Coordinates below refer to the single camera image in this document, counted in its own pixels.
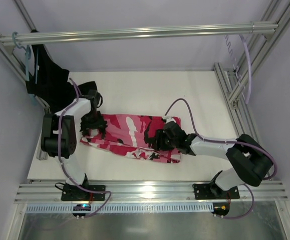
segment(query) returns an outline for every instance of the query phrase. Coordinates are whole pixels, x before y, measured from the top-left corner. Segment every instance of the camouflage pattern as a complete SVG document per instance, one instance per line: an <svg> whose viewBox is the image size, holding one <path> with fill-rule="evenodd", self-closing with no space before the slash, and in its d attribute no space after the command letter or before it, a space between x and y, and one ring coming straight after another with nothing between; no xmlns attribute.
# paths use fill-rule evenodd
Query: camouflage pattern
<svg viewBox="0 0 290 240"><path fill-rule="evenodd" d="M180 153L176 149L155 151L149 147L156 130L164 127L160 116L131 114L102 114L102 116L108 125L105 136L93 129L90 130L90 136L81 138L81 143L133 159L160 163L180 162ZM173 118L180 125L180 118Z"/></svg>

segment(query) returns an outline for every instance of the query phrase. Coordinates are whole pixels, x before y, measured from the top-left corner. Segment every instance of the black garment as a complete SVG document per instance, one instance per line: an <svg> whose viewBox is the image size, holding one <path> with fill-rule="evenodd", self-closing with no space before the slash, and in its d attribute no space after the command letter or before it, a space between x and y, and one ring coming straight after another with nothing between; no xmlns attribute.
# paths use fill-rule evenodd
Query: black garment
<svg viewBox="0 0 290 240"><path fill-rule="evenodd" d="M32 45L35 57L35 75L26 82L27 92L45 100L52 113L58 112L68 106L76 97L73 86L68 82L69 71L55 64L47 54L43 44ZM38 56L38 77L36 82L36 65ZM96 83L90 81L78 86L82 95L89 90L97 90Z"/></svg>

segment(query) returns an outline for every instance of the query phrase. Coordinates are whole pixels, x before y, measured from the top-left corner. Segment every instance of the gray floor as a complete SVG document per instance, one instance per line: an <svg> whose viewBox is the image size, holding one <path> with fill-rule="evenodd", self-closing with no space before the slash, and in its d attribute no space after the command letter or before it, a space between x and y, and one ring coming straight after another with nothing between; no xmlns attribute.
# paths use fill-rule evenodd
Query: gray floor
<svg viewBox="0 0 290 240"><path fill-rule="evenodd" d="M229 216L250 203L232 203ZM240 220L211 213L104 214L86 220L68 214L27 214L19 240L282 240L286 239L274 203L258 202Z"/></svg>

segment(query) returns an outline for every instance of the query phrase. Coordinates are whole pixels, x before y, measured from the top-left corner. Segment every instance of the floor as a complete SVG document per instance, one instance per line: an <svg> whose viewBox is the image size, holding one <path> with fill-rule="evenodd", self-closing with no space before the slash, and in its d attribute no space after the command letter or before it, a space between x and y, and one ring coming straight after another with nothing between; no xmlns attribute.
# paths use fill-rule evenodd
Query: floor
<svg viewBox="0 0 290 240"><path fill-rule="evenodd" d="M77 84L95 81L104 103L105 114L162 116L177 98L185 98L201 134L213 138L235 138L218 81L213 71L157 72L72 72ZM181 118L182 128L192 133L186 105L177 103L171 116ZM78 144L78 162L90 180L114 181L208 181L230 168L230 163L210 156L183 155L180 163L156 163L128 159L93 147ZM28 179L65 179L59 163L33 158Z"/></svg>

